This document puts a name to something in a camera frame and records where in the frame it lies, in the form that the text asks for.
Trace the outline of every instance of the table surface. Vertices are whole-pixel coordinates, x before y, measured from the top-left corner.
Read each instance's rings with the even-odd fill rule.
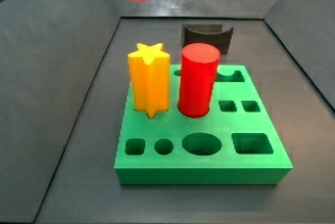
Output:
[[[233,26],[222,64],[246,66],[294,165],[278,185],[121,186],[113,170],[127,54],[164,43],[178,64],[183,23]],[[335,115],[262,21],[121,19],[37,223],[335,222]]]

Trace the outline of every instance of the rectangular hole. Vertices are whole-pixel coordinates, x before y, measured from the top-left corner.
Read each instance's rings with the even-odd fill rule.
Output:
[[[144,140],[143,139],[128,139],[125,142],[125,155],[139,156],[143,154]]]
[[[218,101],[219,110],[222,112],[235,112],[235,103],[233,101]]]
[[[239,155],[270,155],[273,150],[262,133],[231,134],[235,153]]]
[[[259,112],[259,108],[255,101],[242,101],[245,112]]]

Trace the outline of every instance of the green shape sorter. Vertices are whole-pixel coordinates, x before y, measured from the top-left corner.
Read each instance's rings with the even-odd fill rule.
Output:
[[[293,166],[245,67],[218,66],[202,118],[178,111],[179,69],[170,65],[170,110],[154,119],[134,111],[129,86],[113,166],[120,184],[277,184]]]

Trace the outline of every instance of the star-shaped block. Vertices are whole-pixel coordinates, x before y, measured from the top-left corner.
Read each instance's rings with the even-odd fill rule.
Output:
[[[128,65],[135,111],[154,118],[156,112],[168,110],[170,55],[163,51],[163,44],[138,43],[138,50],[128,54]]]

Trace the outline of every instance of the circular hole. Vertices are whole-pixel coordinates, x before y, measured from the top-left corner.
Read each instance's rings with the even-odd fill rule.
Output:
[[[180,73],[182,73],[180,70],[175,70],[175,71],[174,71],[174,75],[175,75],[175,76],[180,76]]]
[[[154,150],[163,156],[172,152],[172,143],[167,139],[160,139],[154,144]]]
[[[195,156],[211,156],[222,147],[219,139],[211,134],[194,133],[183,138],[184,150]]]

